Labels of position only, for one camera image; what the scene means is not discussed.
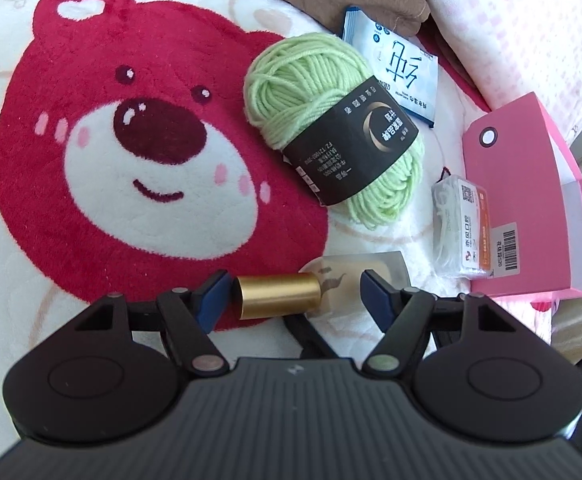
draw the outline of bear eye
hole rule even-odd
[[[205,105],[211,101],[211,91],[206,86],[197,85],[191,89],[191,97],[196,103]]]
[[[116,81],[123,85],[130,85],[136,78],[136,71],[128,65],[120,65],[116,69]]]

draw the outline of yarn ball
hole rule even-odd
[[[249,67],[245,113],[267,145],[282,150],[372,75],[357,50],[335,36],[311,32],[287,38],[268,47]],[[388,170],[338,206],[368,229],[394,222],[420,182],[423,155],[418,135]]]

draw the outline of pink box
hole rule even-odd
[[[582,174],[534,93],[474,121],[462,137],[466,178],[487,192],[494,298],[582,297]]]

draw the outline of white heart-shaped ear patch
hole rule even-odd
[[[104,10],[103,0],[69,0],[58,5],[58,14],[67,20],[86,20],[92,16],[102,14]]]

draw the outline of checkered pattern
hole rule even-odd
[[[428,0],[491,108],[534,91],[570,144],[582,130],[582,0]]]

